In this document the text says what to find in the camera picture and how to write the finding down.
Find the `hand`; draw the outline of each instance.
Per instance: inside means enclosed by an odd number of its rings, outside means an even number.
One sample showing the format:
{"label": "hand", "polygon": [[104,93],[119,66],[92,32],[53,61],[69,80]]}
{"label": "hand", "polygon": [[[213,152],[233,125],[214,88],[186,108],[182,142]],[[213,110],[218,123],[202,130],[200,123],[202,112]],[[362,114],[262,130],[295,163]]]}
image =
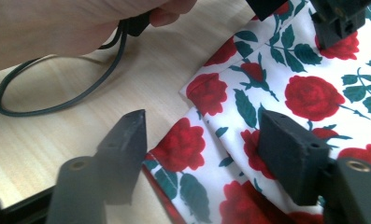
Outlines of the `hand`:
{"label": "hand", "polygon": [[118,21],[149,10],[150,23],[163,26],[189,12],[196,0],[58,0],[62,23],[52,33],[51,53],[85,54],[100,47]]}
{"label": "hand", "polygon": [[120,20],[152,10],[153,26],[189,12],[196,0],[0,0],[0,69],[50,54],[98,49]]}

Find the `wood grain surface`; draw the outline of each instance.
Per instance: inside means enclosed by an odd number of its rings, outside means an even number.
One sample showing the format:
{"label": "wood grain surface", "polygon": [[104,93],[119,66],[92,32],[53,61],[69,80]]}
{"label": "wood grain surface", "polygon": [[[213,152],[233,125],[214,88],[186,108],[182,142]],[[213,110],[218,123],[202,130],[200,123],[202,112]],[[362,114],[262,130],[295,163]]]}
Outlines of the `wood grain surface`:
{"label": "wood grain surface", "polygon": [[[55,184],[59,167],[92,156],[119,118],[147,110],[148,145],[155,147],[190,108],[178,93],[197,69],[253,16],[244,0],[200,0],[174,24],[130,37],[111,77],[65,111],[32,117],[0,114],[0,200],[4,207]],[[70,99],[108,68],[117,47],[77,58],[52,56],[9,85],[6,107],[30,110]],[[0,72],[0,82],[10,69]],[[132,206],[109,207],[111,223],[169,223],[145,176]]]}

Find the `rose pattern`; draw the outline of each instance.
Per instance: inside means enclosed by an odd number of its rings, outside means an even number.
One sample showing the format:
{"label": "rose pattern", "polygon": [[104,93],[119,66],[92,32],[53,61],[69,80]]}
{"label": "rose pattern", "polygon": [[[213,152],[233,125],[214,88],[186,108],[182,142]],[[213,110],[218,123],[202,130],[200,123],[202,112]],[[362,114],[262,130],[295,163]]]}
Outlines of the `rose pattern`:
{"label": "rose pattern", "polygon": [[256,170],[261,171],[266,178],[274,179],[273,174],[268,170],[266,164],[258,155],[258,142],[260,131],[256,130],[251,133],[249,130],[246,130],[240,133],[241,137],[244,140],[244,152],[249,157],[249,166]]}
{"label": "rose pattern", "polygon": [[158,160],[166,170],[171,172],[180,172],[187,167],[196,170],[205,164],[201,155],[205,146],[203,128],[191,126],[190,121],[183,118],[170,129],[158,146],[150,151],[146,159]]}
{"label": "rose pattern", "polygon": [[339,136],[337,132],[331,129],[315,128],[312,132],[319,137],[321,140],[329,140],[335,136]]}
{"label": "rose pattern", "polygon": [[338,158],[352,157],[371,163],[371,144],[366,145],[365,149],[348,147],[339,152]]}
{"label": "rose pattern", "polygon": [[164,193],[164,190],[159,186],[159,183],[157,180],[153,177],[153,175],[148,171],[148,168],[143,165],[142,171],[145,175],[145,177],[149,180],[151,186],[153,187],[156,195],[161,199],[161,203],[164,206],[167,214],[170,216],[170,219],[173,221],[173,223],[176,224],[186,224],[185,220],[181,216],[181,214],[176,209],[175,205],[170,201],[169,198]]}
{"label": "rose pattern", "polygon": [[338,58],[340,60],[357,60],[355,53],[359,52],[358,45],[359,41],[357,39],[357,32],[349,35],[345,39],[340,40],[335,43],[332,47],[328,49],[321,49],[318,38],[315,37],[316,46],[320,51],[320,54],[328,59]]}
{"label": "rose pattern", "polygon": [[287,13],[288,10],[290,10],[290,2],[287,1],[285,3],[283,3],[283,5],[281,5],[281,7],[279,7],[274,14],[277,14],[277,15],[282,15],[284,13]]}
{"label": "rose pattern", "polygon": [[235,47],[234,37],[229,38],[223,45],[220,47],[214,55],[208,59],[205,63],[205,66],[210,66],[212,64],[226,63],[232,56],[235,55],[237,49]]}
{"label": "rose pattern", "polygon": [[221,223],[312,223],[322,224],[321,215],[296,212],[288,216],[275,207],[247,181],[243,185],[233,181],[223,187],[226,201],[220,204]]}
{"label": "rose pattern", "polygon": [[345,103],[336,88],[320,77],[291,77],[284,94],[294,115],[313,121],[333,116]]}
{"label": "rose pattern", "polygon": [[247,76],[257,82],[264,82],[264,72],[258,63],[242,63],[240,67],[246,72]]}
{"label": "rose pattern", "polygon": [[218,73],[203,74],[194,79],[186,89],[187,97],[193,101],[204,116],[214,116],[223,111],[221,103],[227,99],[225,82],[220,81]]}

